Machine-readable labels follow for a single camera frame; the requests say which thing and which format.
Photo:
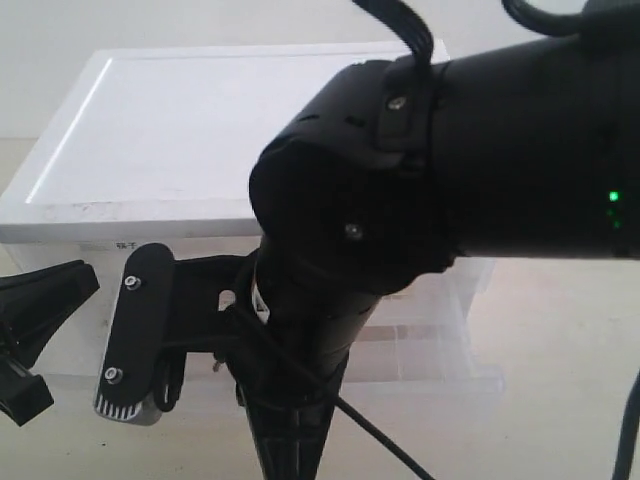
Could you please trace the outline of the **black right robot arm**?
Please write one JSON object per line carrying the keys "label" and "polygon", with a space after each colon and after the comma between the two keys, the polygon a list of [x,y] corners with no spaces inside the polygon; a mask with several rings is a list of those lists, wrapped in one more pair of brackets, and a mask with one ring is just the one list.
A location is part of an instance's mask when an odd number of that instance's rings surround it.
{"label": "black right robot arm", "polygon": [[462,257],[638,258],[638,3],[503,7],[538,39],[436,64],[409,6],[362,2],[409,54],[343,69],[263,150],[256,250],[180,264],[234,293],[217,352],[265,478],[314,478],[335,410],[427,477],[339,395],[384,296]]}

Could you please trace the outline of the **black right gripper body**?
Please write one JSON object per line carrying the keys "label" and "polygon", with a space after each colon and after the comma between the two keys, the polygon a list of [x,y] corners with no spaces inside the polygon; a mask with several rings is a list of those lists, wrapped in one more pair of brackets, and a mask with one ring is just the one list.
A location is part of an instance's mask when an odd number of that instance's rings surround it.
{"label": "black right gripper body", "polygon": [[246,405],[324,403],[380,298],[352,288],[270,239],[247,256],[180,260],[178,303],[205,313],[206,337]]}

